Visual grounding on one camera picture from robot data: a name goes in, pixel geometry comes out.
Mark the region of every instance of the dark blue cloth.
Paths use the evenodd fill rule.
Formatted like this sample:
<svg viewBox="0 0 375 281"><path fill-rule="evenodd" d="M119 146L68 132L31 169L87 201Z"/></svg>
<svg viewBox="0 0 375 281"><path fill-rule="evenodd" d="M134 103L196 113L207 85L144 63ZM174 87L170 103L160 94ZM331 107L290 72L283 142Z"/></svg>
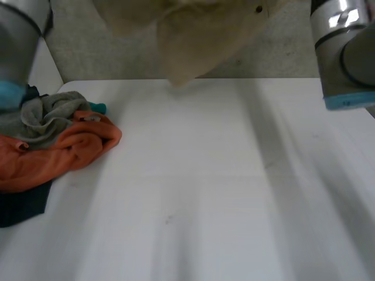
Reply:
<svg viewBox="0 0 375 281"><path fill-rule="evenodd" d="M0 194L0 228L44 214L52 181L21 193Z"/></svg>

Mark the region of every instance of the beige cloth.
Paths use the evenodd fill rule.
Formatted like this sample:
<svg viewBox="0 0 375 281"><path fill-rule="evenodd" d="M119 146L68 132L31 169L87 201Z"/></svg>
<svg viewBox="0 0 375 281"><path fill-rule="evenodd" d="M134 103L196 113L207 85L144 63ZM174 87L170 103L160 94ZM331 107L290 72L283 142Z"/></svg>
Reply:
<svg viewBox="0 0 375 281"><path fill-rule="evenodd" d="M232 56L285 1L93 0L115 35L126 36L157 22L166 75L175 86L203 75Z"/></svg>

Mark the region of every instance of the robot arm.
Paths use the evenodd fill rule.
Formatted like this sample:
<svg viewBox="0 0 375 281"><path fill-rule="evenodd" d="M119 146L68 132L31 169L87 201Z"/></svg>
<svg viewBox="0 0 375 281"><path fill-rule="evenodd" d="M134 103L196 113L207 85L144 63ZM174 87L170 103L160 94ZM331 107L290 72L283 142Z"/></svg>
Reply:
<svg viewBox="0 0 375 281"><path fill-rule="evenodd" d="M326 107L375 104L375 22L365 0L312 0L311 25Z"/></svg>
<svg viewBox="0 0 375 281"><path fill-rule="evenodd" d="M18 108L25 95L51 12L49 0L0 0L0 109Z"/></svg>

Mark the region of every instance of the gray wall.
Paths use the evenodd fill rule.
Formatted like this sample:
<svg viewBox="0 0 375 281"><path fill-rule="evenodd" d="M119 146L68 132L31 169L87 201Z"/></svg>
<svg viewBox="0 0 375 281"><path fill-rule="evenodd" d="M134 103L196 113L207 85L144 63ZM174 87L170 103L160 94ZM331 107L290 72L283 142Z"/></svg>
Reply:
<svg viewBox="0 0 375 281"><path fill-rule="evenodd" d="M115 38L91 0L52 0L48 47L63 80L164 78L155 28ZM318 77L309 25L310 1L288 4L265 30L208 78Z"/></svg>

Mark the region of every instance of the teal fabric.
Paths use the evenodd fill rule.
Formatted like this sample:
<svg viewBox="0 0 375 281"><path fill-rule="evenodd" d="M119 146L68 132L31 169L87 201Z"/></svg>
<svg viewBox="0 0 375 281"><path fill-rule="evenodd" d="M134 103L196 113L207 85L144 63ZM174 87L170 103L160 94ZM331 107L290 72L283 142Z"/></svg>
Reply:
<svg viewBox="0 0 375 281"><path fill-rule="evenodd" d="M107 113L107 106L105 104L95 104L93 102L89 102L89 103L90 103L90 107L92 111L103 114L103 115Z"/></svg>
<svg viewBox="0 0 375 281"><path fill-rule="evenodd" d="M328 110L346 110L375 105L375 91L354 92L324 98Z"/></svg>
<svg viewBox="0 0 375 281"><path fill-rule="evenodd" d="M0 110L18 109L26 87L9 81L0 81Z"/></svg>

